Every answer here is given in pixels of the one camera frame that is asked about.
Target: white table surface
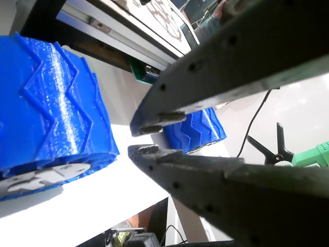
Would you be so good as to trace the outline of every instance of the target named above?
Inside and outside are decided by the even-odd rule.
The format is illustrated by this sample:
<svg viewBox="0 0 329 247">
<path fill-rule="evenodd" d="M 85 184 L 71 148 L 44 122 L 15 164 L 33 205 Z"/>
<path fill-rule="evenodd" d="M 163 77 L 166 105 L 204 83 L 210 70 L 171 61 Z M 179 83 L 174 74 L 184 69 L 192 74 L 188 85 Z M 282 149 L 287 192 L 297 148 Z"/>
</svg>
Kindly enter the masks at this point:
<svg viewBox="0 0 329 247">
<path fill-rule="evenodd" d="M 149 135 L 131 137 L 129 129 L 150 86 L 128 72 L 74 53 L 84 56 L 97 74 L 121 154 L 107 168 L 72 183 L 0 202 L 1 246 L 74 247 L 168 196 L 127 156 L 128 146 L 153 143 Z"/>
</svg>

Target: white wall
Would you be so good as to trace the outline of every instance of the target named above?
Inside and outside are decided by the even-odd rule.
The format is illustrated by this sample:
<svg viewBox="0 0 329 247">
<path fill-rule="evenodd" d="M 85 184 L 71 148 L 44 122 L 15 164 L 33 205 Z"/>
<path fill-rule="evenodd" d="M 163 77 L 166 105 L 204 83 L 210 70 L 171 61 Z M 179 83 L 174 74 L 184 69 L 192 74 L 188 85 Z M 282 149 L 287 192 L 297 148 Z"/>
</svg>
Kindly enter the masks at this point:
<svg viewBox="0 0 329 247">
<path fill-rule="evenodd" d="M 229 103 L 216 114 L 227 138 L 223 140 L 229 154 L 238 154 L 249 122 L 261 104 L 265 92 Z M 284 128 L 286 148 L 300 153 L 329 140 L 329 74 L 273 90 L 253 122 L 249 135 L 277 153 L 277 129 Z M 250 164 L 263 164 L 264 156 L 246 142 L 241 154 Z"/>
</svg>

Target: green object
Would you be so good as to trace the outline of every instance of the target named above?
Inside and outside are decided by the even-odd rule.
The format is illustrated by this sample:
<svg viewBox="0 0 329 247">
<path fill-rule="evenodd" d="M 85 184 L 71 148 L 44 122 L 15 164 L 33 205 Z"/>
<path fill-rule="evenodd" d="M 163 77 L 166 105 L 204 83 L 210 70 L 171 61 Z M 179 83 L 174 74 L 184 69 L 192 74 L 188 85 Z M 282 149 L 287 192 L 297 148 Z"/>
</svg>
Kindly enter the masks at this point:
<svg viewBox="0 0 329 247">
<path fill-rule="evenodd" d="M 137 81 L 150 85 L 156 82 L 161 72 L 160 70 L 153 68 L 133 57 L 128 57 L 128 61 Z"/>
<path fill-rule="evenodd" d="M 329 142 L 317 145 L 316 148 L 295 154 L 291 165 L 305 167 L 317 163 L 320 167 L 327 167 L 329 164 Z"/>
<path fill-rule="evenodd" d="M 128 237 L 129 234 L 130 232 L 119 232 L 119 234 L 114 239 L 114 247 L 122 247 L 124 240 L 126 237 Z"/>
</svg>

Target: black clamp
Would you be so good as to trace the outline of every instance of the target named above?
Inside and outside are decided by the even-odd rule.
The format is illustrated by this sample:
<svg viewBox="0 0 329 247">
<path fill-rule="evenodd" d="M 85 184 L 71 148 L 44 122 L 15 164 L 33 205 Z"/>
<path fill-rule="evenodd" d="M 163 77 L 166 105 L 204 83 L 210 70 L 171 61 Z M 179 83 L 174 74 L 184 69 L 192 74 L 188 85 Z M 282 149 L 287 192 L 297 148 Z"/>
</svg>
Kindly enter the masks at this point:
<svg viewBox="0 0 329 247">
<path fill-rule="evenodd" d="M 252 144 L 255 148 L 257 148 L 257 150 L 260 151 L 265 156 L 266 166 L 274 166 L 276 163 L 280 161 L 291 162 L 293 160 L 294 154 L 289 152 L 285 148 L 283 127 L 279 123 L 277 123 L 277 139 L 278 139 L 278 153 L 274 154 L 251 136 L 248 135 L 247 137 L 248 142 Z"/>
</svg>

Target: blue wheel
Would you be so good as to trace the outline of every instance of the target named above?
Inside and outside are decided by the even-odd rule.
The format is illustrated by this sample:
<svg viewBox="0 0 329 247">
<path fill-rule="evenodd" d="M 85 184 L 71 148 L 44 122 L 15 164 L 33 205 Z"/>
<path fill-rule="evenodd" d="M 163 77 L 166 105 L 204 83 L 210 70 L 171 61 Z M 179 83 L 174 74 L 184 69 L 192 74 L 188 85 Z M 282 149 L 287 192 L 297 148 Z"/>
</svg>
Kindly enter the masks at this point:
<svg viewBox="0 0 329 247">
<path fill-rule="evenodd" d="M 213 108 L 190 113 L 184 122 L 165 126 L 163 130 L 171 148 L 182 149 L 186 154 L 226 138 Z"/>
<path fill-rule="evenodd" d="M 18 174 L 90 165 L 40 189 L 2 194 L 0 189 L 0 200 L 69 183 L 116 160 L 119 150 L 98 81 L 84 58 L 58 43 L 16 34 L 0 37 L 0 61 L 0 185 Z"/>
</svg>

